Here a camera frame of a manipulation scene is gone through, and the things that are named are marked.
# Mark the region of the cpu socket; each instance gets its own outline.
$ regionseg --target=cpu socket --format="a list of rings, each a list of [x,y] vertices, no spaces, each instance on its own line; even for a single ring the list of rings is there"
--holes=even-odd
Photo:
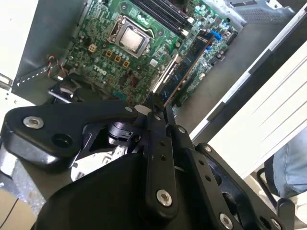
[[[150,48],[150,36],[145,33],[150,29],[144,29],[127,16],[120,15],[108,38],[110,43],[118,45],[136,58],[148,53]]]

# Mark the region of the bolt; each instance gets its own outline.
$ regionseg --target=bolt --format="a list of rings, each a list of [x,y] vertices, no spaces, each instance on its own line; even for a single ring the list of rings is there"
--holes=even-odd
[[[133,109],[131,109],[130,107],[126,106],[125,109],[128,111],[128,112],[132,112]]]
[[[153,116],[154,116],[155,119],[157,119],[158,121],[161,121],[161,118],[160,118],[158,115],[154,114]]]
[[[209,146],[205,145],[203,148],[204,148],[207,152],[211,152],[211,148],[210,148]]]
[[[279,229],[282,230],[282,227],[280,226],[280,224],[275,220],[275,219],[271,219],[271,221],[273,222],[273,224]]]
[[[184,130],[184,128],[183,128],[183,127],[179,127],[178,129],[179,129],[179,131],[180,131],[180,132],[182,132],[182,133],[186,133],[186,131]]]
[[[40,129],[44,126],[44,121],[36,116],[27,116],[24,119],[24,125],[29,128]]]
[[[229,230],[231,230],[233,228],[233,224],[232,224],[230,218],[226,214],[224,214],[224,213],[220,214],[220,221],[225,226],[225,228],[227,228]]]
[[[165,191],[164,189],[160,189],[157,194],[157,199],[160,202],[161,205],[165,207],[169,207],[172,204],[172,197],[171,195]]]

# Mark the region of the black mechanical arm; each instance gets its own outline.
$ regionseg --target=black mechanical arm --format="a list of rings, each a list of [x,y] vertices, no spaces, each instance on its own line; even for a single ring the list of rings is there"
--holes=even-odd
[[[45,183],[60,183],[57,176],[76,159],[116,146],[127,154],[50,195],[33,229],[286,230],[218,153],[206,143],[195,147],[171,108],[155,99],[136,108],[114,100],[13,109],[1,131],[0,162],[10,154]]]

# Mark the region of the person's leg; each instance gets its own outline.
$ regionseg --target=person's leg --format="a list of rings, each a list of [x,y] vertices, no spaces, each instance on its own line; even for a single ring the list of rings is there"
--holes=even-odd
[[[307,128],[275,153],[273,170],[280,197],[307,191]]]

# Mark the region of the wire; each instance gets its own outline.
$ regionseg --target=wire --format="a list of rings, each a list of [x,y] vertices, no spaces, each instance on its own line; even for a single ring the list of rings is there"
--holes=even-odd
[[[0,229],[3,227],[3,225],[5,224],[5,222],[8,220],[8,218],[9,218],[10,214],[12,213],[12,211],[13,211],[15,205],[17,204],[17,201],[18,201],[18,200],[19,200],[19,199],[17,198],[16,201],[15,201],[15,203],[13,204],[13,206],[12,206],[10,212],[8,213],[7,217],[5,218],[4,222],[1,224]]]
[[[63,73],[65,73],[66,75],[68,74],[68,71],[66,69],[63,68],[63,66],[59,63],[59,61],[56,59],[55,56],[50,55],[50,57],[48,58],[49,62],[47,65],[47,73],[48,73],[48,77],[50,77],[50,72],[51,72],[51,61],[54,60],[57,65],[60,67],[60,69],[63,71]]]

